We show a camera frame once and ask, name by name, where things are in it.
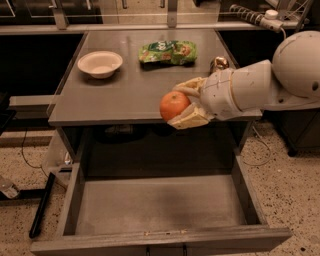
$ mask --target speckled floor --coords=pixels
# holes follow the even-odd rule
[[[287,155],[283,139],[268,121],[255,124],[260,137],[250,135],[242,152],[251,181],[271,227],[289,227],[293,236],[271,252],[247,256],[320,255],[320,151]],[[5,132],[0,137],[0,174],[20,189],[43,188],[46,176],[38,168],[45,158],[52,130]],[[65,190],[55,184],[36,240],[54,237]],[[1,202],[0,255],[32,255],[29,230],[39,200]]]

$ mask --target white bowl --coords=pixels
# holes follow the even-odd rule
[[[108,51],[91,52],[81,57],[78,68],[92,77],[104,79],[113,75],[123,60],[119,54]]]

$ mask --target white bottle cap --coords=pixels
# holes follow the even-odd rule
[[[276,10],[267,10],[264,17],[268,20],[275,20],[278,17],[278,12]]]

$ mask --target clear water bottle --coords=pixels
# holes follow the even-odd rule
[[[20,191],[17,186],[9,179],[0,175],[0,191],[9,199],[18,198]]]

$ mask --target green chip bag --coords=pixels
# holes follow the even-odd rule
[[[141,63],[161,62],[185,65],[197,59],[196,44],[190,41],[161,41],[144,45],[139,49]]]

